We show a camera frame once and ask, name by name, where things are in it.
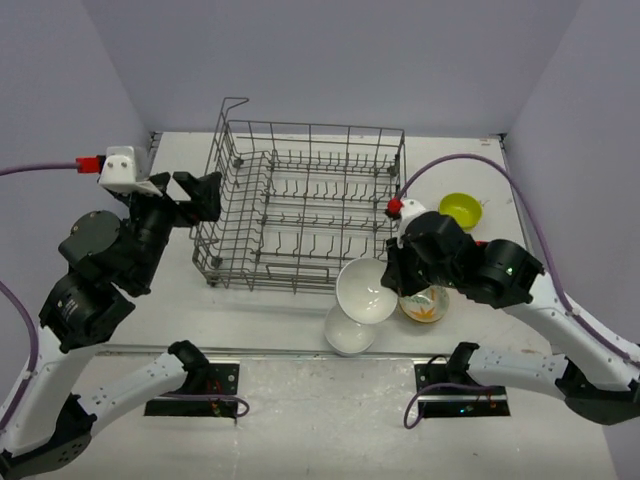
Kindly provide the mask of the orange flower patterned bowl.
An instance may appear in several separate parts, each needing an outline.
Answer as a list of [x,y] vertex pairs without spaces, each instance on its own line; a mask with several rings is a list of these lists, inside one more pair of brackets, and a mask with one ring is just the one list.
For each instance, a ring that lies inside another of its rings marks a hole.
[[449,295],[440,286],[430,286],[412,296],[400,297],[400,310],[410,319],[424,324],[441,320],[449,308]]

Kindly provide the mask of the white bowl back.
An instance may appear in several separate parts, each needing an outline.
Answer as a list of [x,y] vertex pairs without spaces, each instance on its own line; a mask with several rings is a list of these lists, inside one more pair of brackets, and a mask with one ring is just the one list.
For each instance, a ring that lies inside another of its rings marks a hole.
[[339,272],[335,294],[338,305],[353,321],[376,325],[396,309],[396,293],[381,284],[386,265],[377,259],[358,258]]

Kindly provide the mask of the white bowl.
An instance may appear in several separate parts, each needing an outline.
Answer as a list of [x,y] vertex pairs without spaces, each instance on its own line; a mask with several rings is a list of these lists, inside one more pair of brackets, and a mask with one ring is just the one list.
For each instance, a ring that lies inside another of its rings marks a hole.
[[330,346],[342,350],[369,349],[375,341],[376,333],[375,325],[355,322],[338,305],[334,305],[325,317],[326,341]]
[[386,265],[377,259],[358,258],[339,272],[335,294],[338,305],[353,321],[376,325],[396,309],[396,293],[381,284]]
[[365,349],[357,349],[357,350],[342,350],[337,347],[331,346],[331,350],[338,356],[343,358],[355,358],[360,357],[367,353],[368,348]]

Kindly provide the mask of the lime green bowl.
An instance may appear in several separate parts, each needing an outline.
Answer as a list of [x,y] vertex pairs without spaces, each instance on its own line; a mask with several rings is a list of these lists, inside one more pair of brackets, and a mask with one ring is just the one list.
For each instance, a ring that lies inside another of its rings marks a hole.
[[479,224],[483,207],[473,196],[455,192],[441,199],[438,212],[452,217],[463,230],[470,231]]

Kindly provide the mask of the white bowl front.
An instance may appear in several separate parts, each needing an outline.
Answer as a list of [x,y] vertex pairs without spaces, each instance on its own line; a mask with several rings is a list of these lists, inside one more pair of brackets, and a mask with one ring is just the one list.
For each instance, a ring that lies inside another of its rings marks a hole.
[[337,347],[331,346],[331,350],[338,356],[343,358],[355,358],[360,357],[367,353],[368,348],[365,349],[357,349],[357,350],[342,350]]

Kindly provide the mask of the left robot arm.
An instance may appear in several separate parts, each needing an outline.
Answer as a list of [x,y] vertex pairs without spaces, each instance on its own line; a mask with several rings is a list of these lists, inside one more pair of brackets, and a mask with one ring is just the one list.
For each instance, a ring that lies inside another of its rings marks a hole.
[[67,273],[53,286],[39,313],[37,350],[18,387],[20,400],[5,406],[1,425],[1,476],[23,479],[73,462],[107,425],[158,396],[195,400],[209,363],[189,341],[173,343],[150,365],[110,387],[75,394],[79,376],[147,295],[175,228],[215,222],[221,214],[222,175],[188,172],[151,177],[156,193],[119,193],[125,219],[91,211],[59,246]]

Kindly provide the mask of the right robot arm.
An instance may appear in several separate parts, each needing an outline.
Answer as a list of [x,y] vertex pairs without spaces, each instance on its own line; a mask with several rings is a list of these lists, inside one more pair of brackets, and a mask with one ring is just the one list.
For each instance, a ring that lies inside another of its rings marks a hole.
[[461,342],[444,373],[420,389],[487,395],[513,387],[557,398],[580,417],[610,426],[639,416],[639,347],[557,291],[542,263],[510,240],[479,242],[450,216],[405,203],[387,240],[381,284],[401,298],[450,288],[523,322],[555,354],[508,353]]

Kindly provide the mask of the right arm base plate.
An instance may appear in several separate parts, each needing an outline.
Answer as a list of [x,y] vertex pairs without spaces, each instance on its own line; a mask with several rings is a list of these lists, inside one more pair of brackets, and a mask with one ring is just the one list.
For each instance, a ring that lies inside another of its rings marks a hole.
[[[447,372],[448,359],[435,356],[414,362],[416,391],[431,384],[456,383],[472,385],[466,380],[452,380]],[[506,389],[496,387],[482,393],[468,389],[439,387],[417,399],[413,410],[420,420],[431,418],[509,417],[511,409]]]

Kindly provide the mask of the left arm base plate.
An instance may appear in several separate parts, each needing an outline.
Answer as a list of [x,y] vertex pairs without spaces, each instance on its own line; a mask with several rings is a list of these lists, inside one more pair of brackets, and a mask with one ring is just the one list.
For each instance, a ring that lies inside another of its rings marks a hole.
[[145,404],[143,415],[157,418],[232,419],[244,416],[247,407],[239,400],[238,362],[213,362],[208,373],[196,383],[172,392],[172,397],[157,397]]

